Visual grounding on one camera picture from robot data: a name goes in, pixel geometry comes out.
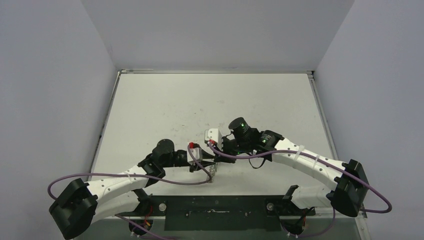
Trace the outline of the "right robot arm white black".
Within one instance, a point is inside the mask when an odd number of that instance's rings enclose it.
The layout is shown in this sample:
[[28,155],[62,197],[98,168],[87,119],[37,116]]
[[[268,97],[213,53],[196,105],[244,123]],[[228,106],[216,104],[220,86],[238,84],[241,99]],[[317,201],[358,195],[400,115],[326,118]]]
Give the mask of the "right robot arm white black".
[[357,217],[362,210],[369,183],[362,164],[323,157],[305,149],[272,130],[259,131],[250,127],[243,117],[228,126],[232,139],[217,128],[204,132],[204,141],[213,147],[215,161],[234,163],[241,154],[283,164],[300,171],[323,185],[321,187],[294,186],[283,199],[282,207],[290,215],[312,207],[334,208],[348,217]]

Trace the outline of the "metal disc with key rings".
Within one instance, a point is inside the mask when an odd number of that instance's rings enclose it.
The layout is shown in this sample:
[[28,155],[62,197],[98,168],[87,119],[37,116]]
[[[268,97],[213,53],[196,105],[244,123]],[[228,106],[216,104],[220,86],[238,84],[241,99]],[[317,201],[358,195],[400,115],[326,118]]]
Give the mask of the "metal disc with key rings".
[[209,166],[209,169],[208,169],[209,175],[206,179],[208,184],[214,181],[214,177],[217,173],[218,165],[219,165],[218,162],[214,162],[212,165]]

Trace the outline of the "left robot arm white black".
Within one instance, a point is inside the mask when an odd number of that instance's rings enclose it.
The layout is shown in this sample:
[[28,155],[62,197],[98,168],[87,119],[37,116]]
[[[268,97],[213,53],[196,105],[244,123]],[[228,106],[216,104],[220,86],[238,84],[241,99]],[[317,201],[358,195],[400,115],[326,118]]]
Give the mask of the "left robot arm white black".
[[175,150],[170,139],[162,139],[145,159],[122,173],[101,173],[101,179],[92,181],[83,181],[80,174],[74,174],[74,180],[54,198],[49,213],[62,236],[72,240],[98,220],[125,212],[144,215],[149,201],[143,189],[164,182],[166,168],[204,170],[214,164],[214,158],[197,143]]

